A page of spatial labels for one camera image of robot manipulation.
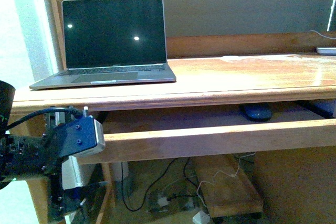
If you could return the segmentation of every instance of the white cable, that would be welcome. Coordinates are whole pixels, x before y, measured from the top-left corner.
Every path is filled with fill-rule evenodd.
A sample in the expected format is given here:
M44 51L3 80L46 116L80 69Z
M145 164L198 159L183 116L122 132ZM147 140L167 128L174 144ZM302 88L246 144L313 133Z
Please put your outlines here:
M171 185L173 185L173 184L175 184L176 182L179 182L179 181L181 181L181 180L185 180L185 179L186 179L186 178L179 178L179 179L175 180L174 182L171 182L170 184L166 185L166 186L161 190L161 194L163 195L164 191L165 191L168 187L170 187Z
M202 197L201 197L201 196L199 195L199 193L198 193L198 191L199 191L199 189L200 189L202 183L208 183L208 184L211 184L211 185L213 185L213 186L215 186L215 184L212 184L211 182L208 182L208 181L203 180L203 181L200 182L200 185L198 186L198 188L197 188L197 190L196 190L196 194L197 194L197 196L200 198L201 202L203 203L203 206L206 207L206 205L205 205L205 203L204 203Z
M254 155L256 155L255 152L254 152L254 153L251 153L251 154L248 154L248 155L240 156L240 157L239 157L239 161L238 161L238 168L237 168L237 171L236 171L235 174L228 174L228 173L223 172L222 170L219 170L219 171L217 171L217 172L215 173L215 175L212 177L212 183L209 182L209 181L205 181L205 180L203 180L203 181L200 182L200 184L199 184L199 186L198 186L198 188L197 188L197 190L196 190L196 194L197 194L197 196L200 198L200 200L201 200L201 202L203 203L203 206L204 206L204 207L206 207L206 205L205 205L205 203L204 203L202 197L201 197L201 196L199 195L199 193L198 193L198 191L200 190L201 184L202 184L202 183L208 183L208 184L211 184L211 185L215 186L215 177L217 176L218 173L223 173L223 174L225 174L226 176L229 176L229 177L231 177L231 178L235 178L235 177L237 176L238 172L239 172L239 169L240 169L240 160L241 160L242 158L244 158L244 157L250 157L250 156L254 156Z
M326 35L323 35L323 34L319 33L318 31L315 31L315 30L309 30L309 31L313 31L314 33L317 33L318 35L320 35L320 36L322 36L324 38L327 38L327 39L336 39L336 38L332 38L332 37L328 37Z

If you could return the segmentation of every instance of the wooden shelf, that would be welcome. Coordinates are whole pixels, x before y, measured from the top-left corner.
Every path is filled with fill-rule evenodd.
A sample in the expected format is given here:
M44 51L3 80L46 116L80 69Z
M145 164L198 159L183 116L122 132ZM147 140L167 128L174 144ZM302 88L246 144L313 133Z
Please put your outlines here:
M242 169L236 177L218 173L235 174L238 163L231 155L195 157L192 159L198 181L214 182L214 185L202 183L201 189L210 216L221 217L262 212L263 200Z
M336 144L335 119L291 102L271 103L267 123L245 119L237 105L110 112L106 148L81 164L282 150Z

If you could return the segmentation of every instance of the white power adapter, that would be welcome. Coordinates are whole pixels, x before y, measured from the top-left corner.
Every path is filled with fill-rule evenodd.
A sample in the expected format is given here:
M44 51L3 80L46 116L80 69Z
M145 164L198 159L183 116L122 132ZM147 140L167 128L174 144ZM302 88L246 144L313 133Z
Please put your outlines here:
M157 197L157 203L159 204L160 207L165 207L169 205L169 201L167 200L167 197L161 194L159 194L159 196Z
M202 210L199 211L194 217L193 217L193 223L195 224L208 224L210 222L210 216L207 215Z

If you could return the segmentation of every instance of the charger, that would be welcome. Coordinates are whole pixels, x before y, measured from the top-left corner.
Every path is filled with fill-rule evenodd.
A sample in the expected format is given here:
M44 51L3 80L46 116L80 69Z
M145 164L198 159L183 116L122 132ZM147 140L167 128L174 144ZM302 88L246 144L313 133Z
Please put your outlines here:
M210 222L210 215L207 215L202 210L199 211L194 217L193 217L193 223L195 224L208 224Z

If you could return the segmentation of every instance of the wire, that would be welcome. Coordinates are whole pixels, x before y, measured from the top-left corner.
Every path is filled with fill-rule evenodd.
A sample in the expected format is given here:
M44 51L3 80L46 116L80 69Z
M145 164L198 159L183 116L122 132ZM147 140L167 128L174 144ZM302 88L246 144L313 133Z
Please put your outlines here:
M10 124L9 126L7 126L6 131L18 126L19 124L34 118L38 115L43 115L46 113L52 113L52 112L65 112L65 113L69 113L75 116L75 118L79 119L83 116L83 112L81 110L77 110L75 108L47 108L47 109L43 109L43 110L38 110L35 111L31 114L28 114L26 116L24 116L23 118L17 120L16 122Z
M245 162L248 162L248 163L250 163L250 164L254 164L254 162L253 161L250 161L250 160L247 160L247 159L241 159L242 161L245 161Z
M225 174L225 175L227 175L227 176L229 176L229 177L231 177L231 178L235 178L235 177L237 176L238 172L239 172L239 169L240 169L240 160L241 160L242 158L244 158L244 157L250 157L250 156L254 156L254 155L256 155L255 152L252 153L252 154L248 154L248 155L240 156L240 157L239 157L239 161L238 161L238 168L237 168L237 171L236 171L235 174L229 174L229 173L225 173L225 172L223 172L222 170L219 170L219 171L217 171L217 172L215 173L215 175L212 177L212 182L205 181L205 180L203 180L203 181L200 182L200 184L199 184L199 186L198 186L198 188L197 188L197 190L196 190L196 194L197 194L197 196L200 198L200 200L201 200L201 202L202 202L202 204L203 204L204 207L206 207L206 205L205 205L205 203L204 203L204 200L201 198L201 196L200 196L200 194L199 194L199 190L200 190L200 188L201 188L201 184L202 184L202 183L208 183L208 184L210 184L210 185L215 186L215 177L217 176L218 173L223 173L223 174Z
M176 199L176 198L182 198L182 197L196 197L196 196L197 196L197 195L188 195L188 194L186 194L186 195L175 195L175 194L173 194L172 197L167 198L167 201L171 201L172 199Z
M336 38L332 38L332 37L328 37L326 35L323 35L323 34L319 33L318 31L315 31L315 30L309 30L309 31L313 31L314 33L317 33L318 35L320 35L320 36L322 36L324 38L327 38L327 39L336 39Z
M188 180L191 184L193 184L193 185L197 188L197 184L195 184L194 182L192 182L192 181L185 175L185 169L186 169L186 167L187 167L187 165L188 165L188 163L189 163L189 160L190 160L190 157L188 157L187 162L185 162L185 165L184 165L184 167L183 167L183 176L184 176L184 178L185 178L186 180Z
M142 204L141 204L141 206L140 207L138 207L137 209L131 209L129 206L127 206L127 204L126 204L126 201L125 201L125 196L124 196L124 183L123 183L123 178L124 178L124 171L123 171L123 165L122 165L122 163L121 163L121 196L122 196L122 201L123 201L123 203L124 203L124 205L126 206L126 208L127 208L127 210L128 211L131 211L131 212L137 212L137 211L139 211L142 207L143 207L143 205L145 204L145 201L146 201L146 198L147 198L147 193L148 193L148 191L151 189L151 187L152 186L154 186L155 184L156 184L156 182L158 182L161 178L163 178L163 176L168 172L168 169L169 169L169 167L173 164L173 162L174 161L176 161L177 160L177 158L174 158L168 165L167 165L167 168L166 168L166 170L163 172L163 174L157 179L157 180L155 180L153 183L151 183L150 184L150 186L147 188L147 190L146 190L146 192L145 192L145 195L144 195L144 197L143 197L143 200L142 200Z
M174 182L171 182L170 184L166 185L166 186L161 190L161 194L163 194L164 191L165 191L168 187L170 187L171 185L173 185L173 184L175 184L176 182L179 182L179 181L181 181L181 180L185 180L185 179L186 179L185 177L183 177L183 178L179 178L179 179L175 180Z

